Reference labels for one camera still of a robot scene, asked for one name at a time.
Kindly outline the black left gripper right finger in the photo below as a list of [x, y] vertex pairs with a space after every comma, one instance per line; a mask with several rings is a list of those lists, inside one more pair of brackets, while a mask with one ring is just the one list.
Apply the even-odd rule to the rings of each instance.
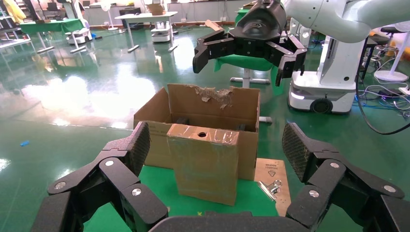
[[311, 139], [295, 123], [284, 127], [282, 149], [304, 187], [286, 216], [316, 230], [331, 205], [364, 230], [404, 230], [404, 192], [347, 161], [330, 143]]

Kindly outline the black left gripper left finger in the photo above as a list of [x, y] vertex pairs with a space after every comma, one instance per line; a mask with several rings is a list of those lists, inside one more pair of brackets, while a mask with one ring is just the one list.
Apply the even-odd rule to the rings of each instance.
[[165, 204], [139, 178], [150, 142], [148, 124], [139, 122], [130, 136], [108, 142], [92, 162], [55, 181], [47, 228], [82, 229], [106, 204], [130, 229], [151, 229], [167, 218]]

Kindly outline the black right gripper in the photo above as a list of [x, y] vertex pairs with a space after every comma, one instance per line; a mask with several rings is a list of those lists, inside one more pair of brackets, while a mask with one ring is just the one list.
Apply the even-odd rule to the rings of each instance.
[[286, 12], [279, 0], [259, 0], [229, 32], [217, 30], [197, 39], [192, 59], [194, 73], [199, 73], [210, 59], [228, 55], [265, 58], [278, 68], [275, 86], [292, 78], [296, 71], [303, 75], [307, 48], [293, 35], [280, 43], [286, 24]]

